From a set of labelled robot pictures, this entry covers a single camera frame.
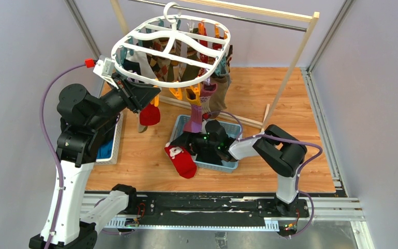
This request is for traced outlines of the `beige striped ribbed sock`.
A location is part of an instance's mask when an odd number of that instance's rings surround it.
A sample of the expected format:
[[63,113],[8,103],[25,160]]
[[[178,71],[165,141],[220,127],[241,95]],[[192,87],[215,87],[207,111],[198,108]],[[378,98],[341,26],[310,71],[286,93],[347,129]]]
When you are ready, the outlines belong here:
[[144,133],[148,129],[148,126],[144,126],[140,122],[140,115],[137,115],[137,132]]

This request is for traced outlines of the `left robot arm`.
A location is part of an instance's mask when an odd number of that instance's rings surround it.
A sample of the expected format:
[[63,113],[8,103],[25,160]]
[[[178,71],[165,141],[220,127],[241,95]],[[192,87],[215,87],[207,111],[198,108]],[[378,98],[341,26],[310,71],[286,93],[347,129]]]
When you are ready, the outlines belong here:
[[88,214],[80,214],[98,150],[114,130],[120,113],[124,109],[140,111],[160,93],[158,87],[130,81],[118,73],[113,78],[114,87],[100,98],[81,84],[68,85],[59,94],[62,132],[51,147],[55,190],[45,226],[30,239],[29,248],[94,248],[99,233],[117,214],[138,209],[136,189],[117,184]]

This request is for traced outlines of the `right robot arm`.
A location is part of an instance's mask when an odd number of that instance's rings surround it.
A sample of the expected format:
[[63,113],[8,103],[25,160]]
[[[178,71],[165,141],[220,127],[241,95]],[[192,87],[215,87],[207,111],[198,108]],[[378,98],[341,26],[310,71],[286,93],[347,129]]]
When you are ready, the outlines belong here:
[[281,216],[296,213],[299,199],[299,169],[307,148],[277,125],[268,126],[251,137],[231,137],[218,121],[205,125],[205,132],[193,135],[187,151],[202,162],[238,162],[260,157],[277,174],[278,188],[271,207]]

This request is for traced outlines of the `white oval clip hanger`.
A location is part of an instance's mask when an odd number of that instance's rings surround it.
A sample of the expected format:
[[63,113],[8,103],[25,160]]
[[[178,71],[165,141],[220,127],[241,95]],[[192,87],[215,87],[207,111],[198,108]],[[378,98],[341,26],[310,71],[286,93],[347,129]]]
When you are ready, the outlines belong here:
[[[163,88],[183,88],[190,87],[195,84],[199,84],[211,77],[213,73],[218,71],[218,67],[221,65],[223,58],[226,57],[226,52],[230,47],[230,31],[222,23],[211,20],[202,19],[196,16],[183,15],[180,11],[176,15],[169,15],[168,11],[174,6],[179,6],[176,2],[167,3],[163,10],[163,15],[149,19],[138,27],[127,33],[122,39],[120,39],[112,48],[111,58],[115,60],[115,69],[117,73],[125,75],[129,78],[137,79],[145,83],[149,83],[154,86]],[[203,36],[191,32],[184,32],[178,28],[178,22],[181,20],[187,20],[191,24],[195,21],[198,23],[204,22],[207,24],[217,24],[220,32],[223,32],[224,39],[214,38],[211,36]],[[155,51],[149,49],[148,42],[157,38],[169,38],[168,44],[164,51]],[[199,40],[208,41],[208,47],[204,47],[199,43]],[[214,59],[212,64],[207,62],[197,61],[182,57],[172,52],[176,49],[176,42],[182,42],[190,46],[194,51],[208,56]],[[214,50],[211,48],[212,43],[222,44],[223,47],[220,50]],[[184,63],[187,66],[192,66],[199,69],[199,73],[189,80],[180,80],[175,82],[159,81],[156,79],[146,78],[136,73],[132,73],[126,69],[117,61],[117,52],[126,49],[128,51],[142,51],[144,53],[152,54],[159,57],[164,57],[173,61]]]

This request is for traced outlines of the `light blue plastic basket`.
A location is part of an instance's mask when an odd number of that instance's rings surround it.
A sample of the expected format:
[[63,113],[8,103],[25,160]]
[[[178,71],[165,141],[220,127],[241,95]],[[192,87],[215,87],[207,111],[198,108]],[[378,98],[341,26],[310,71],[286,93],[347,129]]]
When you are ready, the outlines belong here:
[[[189,119],[190,119],[189,115],[179,115],[177,117],[169,140],[170,142],[182,134],[184,125],[189,121]],[[224,127],[229,137],[235,138],[235,136],[241,131],[241,126],[238,124],[225,122],[225,121],[219,121],[219,122]],[[237,169],[239,164],[239,162],[225,162],[225,161],[221,161],[219,164],[212,164],[196,160],[196,158],[197,156],[192,156],[193,162],[195,162],[199,168],[215,170],[225,173],[232,173],[234,170]]]

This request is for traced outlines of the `white hanging sock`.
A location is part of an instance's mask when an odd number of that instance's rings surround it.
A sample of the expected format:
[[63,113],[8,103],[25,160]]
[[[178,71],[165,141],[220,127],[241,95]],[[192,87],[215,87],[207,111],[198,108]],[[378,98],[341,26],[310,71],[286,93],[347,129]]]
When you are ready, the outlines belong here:
[[129,51],[126,55],[126,59],[139,64],[140,73],[137,73],[138,75],[144,76],[146,78],[157,79],[148,62],[146,53],[142,51],[134,51],[133,54],[131,54],[131,51]]

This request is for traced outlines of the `purple mustard hanging sock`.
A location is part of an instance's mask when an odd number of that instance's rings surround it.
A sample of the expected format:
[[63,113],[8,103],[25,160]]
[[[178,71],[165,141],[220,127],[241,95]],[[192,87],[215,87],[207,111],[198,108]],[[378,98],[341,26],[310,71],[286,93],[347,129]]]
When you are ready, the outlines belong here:
[[202,103],[199,93],[190,88],[186,88],[186,98],[190,103],[191,115],[183,130],[191,133],[200,133],[202,131],[203,113]]

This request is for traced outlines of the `dark green sock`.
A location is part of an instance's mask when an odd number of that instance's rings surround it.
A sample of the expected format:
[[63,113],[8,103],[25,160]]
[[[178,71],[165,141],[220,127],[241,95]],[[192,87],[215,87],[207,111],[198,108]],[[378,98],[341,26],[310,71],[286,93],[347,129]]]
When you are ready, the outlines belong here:
[[183,132],[170,142],[171,146],[185,149],[195,161],[234,169],[236,163],[229,153],[235,139],[228,135]]

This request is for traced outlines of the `argyle brown hanging sock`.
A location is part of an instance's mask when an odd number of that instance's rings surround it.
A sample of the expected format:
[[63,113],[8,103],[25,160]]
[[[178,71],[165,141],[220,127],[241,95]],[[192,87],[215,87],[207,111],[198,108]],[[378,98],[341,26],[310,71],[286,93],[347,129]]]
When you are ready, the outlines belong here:
[[[166,48],[168,41],[169,38],[154,39],[148,42],[148,48],[162,52]],[[174,82],[176,80],[178,73],[176,73],[175,67],[179,65],[179,62],[148,53],[146,55],[149,65],[159,81]]]

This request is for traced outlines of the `orange clothes peg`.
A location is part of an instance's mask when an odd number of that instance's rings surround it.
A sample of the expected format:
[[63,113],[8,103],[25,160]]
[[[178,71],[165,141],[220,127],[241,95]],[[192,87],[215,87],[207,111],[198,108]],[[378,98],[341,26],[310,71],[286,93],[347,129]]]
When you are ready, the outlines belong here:
[[182,88],[169,88],[169,91],[177,100],[183,99]]

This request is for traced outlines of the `olive tan hanging sock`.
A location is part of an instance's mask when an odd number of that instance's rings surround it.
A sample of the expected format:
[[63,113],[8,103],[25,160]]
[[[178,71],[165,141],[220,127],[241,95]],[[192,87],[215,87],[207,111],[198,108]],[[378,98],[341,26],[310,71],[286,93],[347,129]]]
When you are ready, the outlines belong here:
[[227,108],[225,103],[226,93],[231,84],[230,75],[225,75],[222,77],[212,77],[211,83],[217,85],[216,91],[211,95],[209,100],[209,109],[211,112],[216,112],[219,110],[225,110]]

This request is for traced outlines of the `blue cloth in basket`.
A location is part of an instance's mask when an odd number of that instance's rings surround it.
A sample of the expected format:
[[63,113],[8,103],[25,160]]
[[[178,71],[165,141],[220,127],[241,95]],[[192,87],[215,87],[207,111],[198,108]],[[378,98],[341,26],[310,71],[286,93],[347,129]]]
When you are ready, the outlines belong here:
[[97,160],[108,159],[112,155],[113,139],[100,146],[97,152]]

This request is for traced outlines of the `metal rack rod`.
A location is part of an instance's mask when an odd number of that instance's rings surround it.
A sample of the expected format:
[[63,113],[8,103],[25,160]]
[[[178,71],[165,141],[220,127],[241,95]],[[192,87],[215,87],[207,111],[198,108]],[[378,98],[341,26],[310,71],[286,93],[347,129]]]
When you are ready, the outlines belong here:
[[[142,3],[142,4],[146,4],[146,5],[158,6],[158,7],[163,7],[163,8],[165,8],[165,6],[167,5],[165,3],[159,3],[159,2],[155,2],[155,1],[131,1],[131,2]],[[242,22],[247,22],[247,23],[253,23],[253,24],[259,24],[259,25],[277,27],[277,28],[281,28],[281,29],[298,31],[298,32],[306,32],[308,30],[308,28],[301,27],[301,26],[295,26],[295,25],[283,24],[283,23],[278,23],[278,22],[265,21],[265,20],[258,20],[258,19],[242,17],[242,16],[236,16],[236,15],[231,15],[231,14],[221,13],[221,12],[215,12],[215,11],[206,11],[206,10],[200,10],[200,9],[196,9],[196,8],[182,7],[182,6],[174,6],[172,8],[174,8],[176,10],[180,10],[180,11],[187,11],[187,12],[192,12],[192,13],[200,13],[200,14],[213,16],[213,17],[222,17],[222,18],[225,18],[225,19],[232,19],[232,20],[242,21]],[[310,23],[312,21],[312,17],[309,16],[309,20],[308,21],[305,21],[305,20],[296,20],[296,21]]]

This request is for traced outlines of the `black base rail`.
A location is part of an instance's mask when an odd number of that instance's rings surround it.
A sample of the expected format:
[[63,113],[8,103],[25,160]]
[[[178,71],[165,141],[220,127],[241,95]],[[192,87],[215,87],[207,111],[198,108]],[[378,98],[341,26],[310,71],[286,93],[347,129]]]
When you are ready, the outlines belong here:
[[140,192],[136,203],[145,205],[141,226],[262,227],[265,218],[292,223],[310,217],[304,198],[284,207],[273,192]]

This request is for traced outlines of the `wooden clothes rack frame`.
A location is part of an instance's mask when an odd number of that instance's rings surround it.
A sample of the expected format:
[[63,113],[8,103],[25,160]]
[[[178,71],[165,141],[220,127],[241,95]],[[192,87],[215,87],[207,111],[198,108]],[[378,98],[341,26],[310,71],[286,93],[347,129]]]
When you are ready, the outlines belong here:
[[[120,25],[120,28],[124,34],[124,36],[129,33],[132,30],[129,30],[127,22],[125,20],[125,17],[123,15],[123,11],[120,7],[120,4],[118,1],[111,1],[111,6],[112,9],[117,17],[118,23]],[[249,6],[249,5],[242,5],[242,4],[237,4],[237,3],[230,3],[230,2],[224,2],[224,1],[194,1],[195,4],[200,4],[200,5],[206,5],[206,6],[213,6],[213,7],[218,7],[218,8],[225,8],[225,9],[232,9],[232,10],[237,10],[237,11],[242,11],[242,12],[248,12],[248,13],[254,13],[257,15],[262,15],[262,16],[269,16],[269,17],[275,17],[275,18],[281,18],[281,19],[287,19],[287,20],[309,20],[308,15],[301,15],[301,14],[296,14],[296,13],[291,13],[291,12],[286,12],[286,11],[279,11],[279,10],[272,10],[272,9],[267,9],[267,8],[262,8],[262,7],[255,7],[255,6]],[[279,102],[279,99],[290,79],[290,76],[299,61],[302,52],[304,51],[306,44],[319,20],[319,12],[314,12],[314,14],[311,16],[312,21],[308,23],[308,30],[304,32],[303,39],[301,41],[301,44],[292,60],[290,63],[290,66],[288,67],[288,70],[282,80],[282,83],[280,85],[280,88],[278,89],[275,98],[273,99],[272,103],[268,105],[267,110],[265,112],[264,118],[262,122],[255,121],[252,119],[244,118],[241,117],[241,121],[244,125],[248,125],[254,128],[259,128],[261,130],[264,130],[267,122],[270,120],[271,116],[273,115],[273,112]],[[160,100],[163,103],[173,105],[173,106],[178,106],[181,108],[185,109],[190,109],[190,105],[183,101],[183,100],[177,100],[175,97],[169,98],[169,97],[161,97]]]

